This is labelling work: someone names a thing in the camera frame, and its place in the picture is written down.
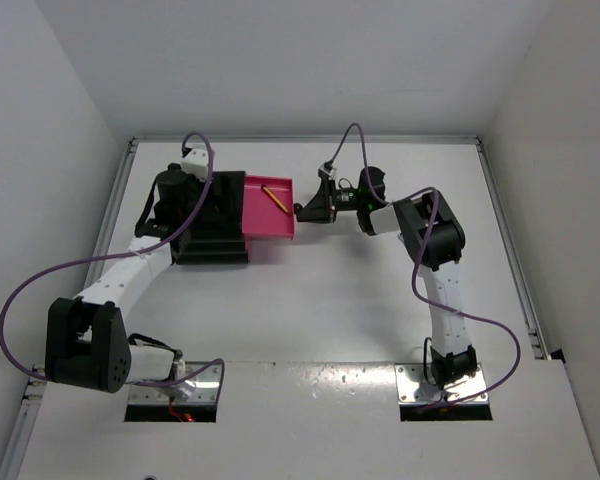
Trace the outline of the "pink top drawer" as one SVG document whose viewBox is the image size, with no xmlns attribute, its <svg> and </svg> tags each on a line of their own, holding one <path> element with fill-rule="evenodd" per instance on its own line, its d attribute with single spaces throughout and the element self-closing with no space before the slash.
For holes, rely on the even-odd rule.
<svg viewBox="0 0 600 480">
<path fill-rule="evenodd" d="M 290 215 L 282 212 L 261 190 L 263 184 L 288 207 Z M 291 178 L 247 175 L 244 183 L 243 234 L 250 238 L 291 240 L 295 235 L 293 204 Z"/>
</svg>

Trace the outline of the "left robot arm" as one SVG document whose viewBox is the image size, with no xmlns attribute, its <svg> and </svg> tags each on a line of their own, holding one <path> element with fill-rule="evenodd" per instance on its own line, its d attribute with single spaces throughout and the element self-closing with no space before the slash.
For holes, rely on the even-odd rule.
<svg viewBox="0 0 600 480">
<path fill-rule="evenodd" d="M 171 164 L 156 175 L 134 226 L 130 256 L 117 260 L 74 298 L 48 311 L 48 380 L 108 393 L 125 384 L 185 399 L 195 390 L 180 350 L 129 333 L 125 317 L 153 281 L 173 265 L 245 263 L 243 171 L 211 181 Z"/>
</svg>

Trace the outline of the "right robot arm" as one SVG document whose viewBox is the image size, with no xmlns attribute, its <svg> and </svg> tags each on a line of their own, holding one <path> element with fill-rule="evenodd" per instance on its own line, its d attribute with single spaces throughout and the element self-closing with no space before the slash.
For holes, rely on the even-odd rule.
<svg viewBox="0 0 600 480">
<path fill-rule="evenodd" d="M 410 258 L 418 265 L 430 308 L 432 335 L 425 352 L 431 355 L 425 380 L 438 387 L 477 371 L 477 356 L 466 331 L 458 286 L 458 264 L 466 244 L 462 227 L 444 197 L 427 190 L 413 198 L 385 201 L 385 173 L 363 169 L 356 188 L 336 184 L 336 169 L 319 168 L 320 186 L 306 204 L 294 205 L 299 222 L 333 223 L 337 214 L 354 211 L 362 232 L 369 236 L 399 234 Z"/>
</svg>

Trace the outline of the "black drawer cabinet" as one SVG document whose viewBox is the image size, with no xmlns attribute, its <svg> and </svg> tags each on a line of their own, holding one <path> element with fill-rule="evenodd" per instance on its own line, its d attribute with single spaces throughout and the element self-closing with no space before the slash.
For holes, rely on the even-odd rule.
<svg viewBox="0 0 600 480">
<path fill-rule="evenodd" d="M 243 200 L 246 173 L 243 172 Z M 240 228 L 213 228 L 196 225 L 172 243 L 172 254 L 178 265 L 246 264 L 247 241 Z"/>
</svg>

